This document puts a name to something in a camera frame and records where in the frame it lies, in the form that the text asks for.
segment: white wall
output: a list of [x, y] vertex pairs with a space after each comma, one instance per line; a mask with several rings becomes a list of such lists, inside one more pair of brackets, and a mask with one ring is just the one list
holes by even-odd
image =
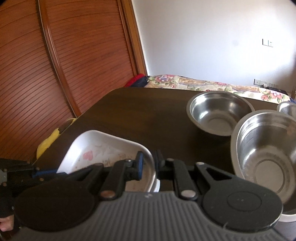
[[[133, 0], [150, 75], [296, 85], [296, 5], [290, 0]], [[274, 47], [262, 45], [272, 40]]]

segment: wooden trim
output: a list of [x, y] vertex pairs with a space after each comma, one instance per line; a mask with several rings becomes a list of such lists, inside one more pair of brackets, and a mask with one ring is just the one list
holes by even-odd
[[47, 9], [46, 9], [46, 0], [38, 0], [38, 13], [39, 13], [39, 17], [40, 17], [40, 22], [41, 22], [41, 26], [42, 26], [42, 33], [44, 36], [48, 55], [50, 57], [54, 71], [55, 71], [58, 81], [61, 85], [61, 88], [64, 92], [66, 100], [71, 108], [71, 111], [73, 112], [75, 117], [78, 117], [81, 115], [81, 111], [73, 98], [73, 95], [71, 93], [70, 87], [69, 87], [68, 82], [66, 80], [64, 71], [61, 66], [61, 62], [57, 56], [57, 51], [56, 51], [56, 48], [54, 46], [54, 42], [52, 39], [52, 33], [50, 30]]
[[141, 45], [136, 17], [131, 0], [117, 0], [121, 21], [132, 64], [135, 65], [136, 74], [147, 75], [143, 49]]

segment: small metal bowl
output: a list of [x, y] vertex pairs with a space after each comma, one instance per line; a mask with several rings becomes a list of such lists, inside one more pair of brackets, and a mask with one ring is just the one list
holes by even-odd
[[282, 102], [280, 104], [278, 104], [277, 106], [277, 111], [285, 113], [291, 117], [293, 117], [294, 119], [296, 119], [296, 104], [293, 102]]
[[296, 120], [274, 110], [246, 115], [231, 136], [238, 177], [267, 187], [284, 204], [282, 222], [296, 221]]
[[187, 104], [187, 115], [207, 133], [230, 137], [239, 120], [254, 111], [244, 98], [224, 91], [195, 95]]

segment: white tray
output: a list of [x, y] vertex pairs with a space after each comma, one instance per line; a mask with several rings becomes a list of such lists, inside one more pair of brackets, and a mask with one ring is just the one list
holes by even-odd
[[142, 180], [127, 182], [126, 191], [158, 192], [160, 181], [156, 179], [150, 151], [139, 143], [96, 130], [84, 132], [74, 140], [57, 173], [69, 174], [95, 163], [110, 167], [119, 160], [135, 159], [138, 151], [144, 154]]

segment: human hand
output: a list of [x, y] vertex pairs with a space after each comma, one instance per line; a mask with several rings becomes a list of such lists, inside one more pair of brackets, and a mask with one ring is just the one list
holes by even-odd
[[0, 218], [0, 230], [2, 232], [13, 230], [14, 222], [15, 218], [13, 215], [8, 216], [6, 218]]

